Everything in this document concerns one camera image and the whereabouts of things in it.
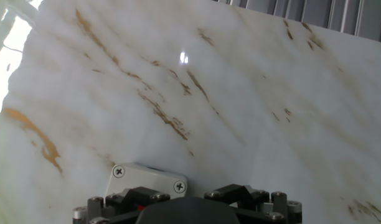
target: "brown marble vein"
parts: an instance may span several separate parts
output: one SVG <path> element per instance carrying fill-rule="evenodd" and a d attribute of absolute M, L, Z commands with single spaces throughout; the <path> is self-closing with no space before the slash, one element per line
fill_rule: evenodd
<path fill-rule="evenodd" d="M 42 131 L 40 131 L 25 115 L 23 115 L 18 110 L 6 108 L 3 109 L 1 113 L 14 121 L 19 121 L 21 123 L 21 128 L 24 131 L 30 129 L 31 131 L 35 132 L 44 142 L 44 146 L 42 146 L 41 150 L 42 156 L 50 163 L 52 163 L 56 168 L 58 168 L 60 173 L 62 173 L 62 168 L 60 168 L 59 164 L 56 161 L 56 158 L 60 157 L 60 155 L 56 150 L 55 145 Z"/>

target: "white marble surface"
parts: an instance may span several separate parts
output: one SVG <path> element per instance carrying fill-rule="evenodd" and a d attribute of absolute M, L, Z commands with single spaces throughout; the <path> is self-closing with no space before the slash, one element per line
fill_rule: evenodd
<path fill-rule="evenodd" d="M 381 223 L 380 43 L 210 0 L 45 0 L 35 21 L 0 114 L 0 223 L 70 223 L 122 162 Z"/>

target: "hex bolt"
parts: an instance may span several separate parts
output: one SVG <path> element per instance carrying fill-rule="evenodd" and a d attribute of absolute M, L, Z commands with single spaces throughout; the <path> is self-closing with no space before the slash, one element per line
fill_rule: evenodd
<path fill-rule="evenodd" d="M 109 223 L 109 219 L 103 217 L 96 217 L 90 221 L 90 224 L 107 224 Z"/>
<path fill-rule="evenodd" d="M 186 183 L 182 180 L 178 180 L 175 184 L 174 184 L 174 190 L 181 194 L 181 193 L 184 193 L 185 190 L 186 190 Z"/>
<path fill-rule="evenodd" d="M 87 216 L 87 206 L 77 207 L 73 209 L 73 218 L 82 219 Z"/>
<path fill-rule="evenodd" d="M 281 220 L 284 218 L 284 216 L 279 212 L 270 212 L 267 216 L 272 220 Z"/>
<path fill-rule="evenodd" d="M 108 195 L 108 198 L 110 198 L 110 199 L 116 199 L 116 198 L 118 198 L 118 195 L 113 193 L 111 195 Z"/>
<path fill-rule="evenodd" d="M 208 198 L 208 199 L 217 199 L 219 197 L 221 197 L 221 193 L 216 191 L 216 190 L 213 190 L 211 192 L 207 192 L 206 194 L 204 194 L 204 198 Z"/>
<path fill-rule="evenodd" d="M 163 201 L 163 200 L 169 200 L 170 199 L 170 195 L 162 193 L 162 192 L 158 192 L 158 193 L 152 195 L 151 199 L 160 202 L 160 201 Z"/>
<path fill-rule="evenodd" d="M 92 197 L 91 200 L 92 201 L 99 201 L 99 200 L 103 200 L 103 197 L 96 196 L 96 197 Z"/>
<path fill-rule="evenodd" d="M 121 165 L 117 165 L 115 166 L 115 168 L 113 168 L 113 175 L 116 178 L 122 178 L 124 176 L 124 173 L 125 173 L 124 167 Z"/>

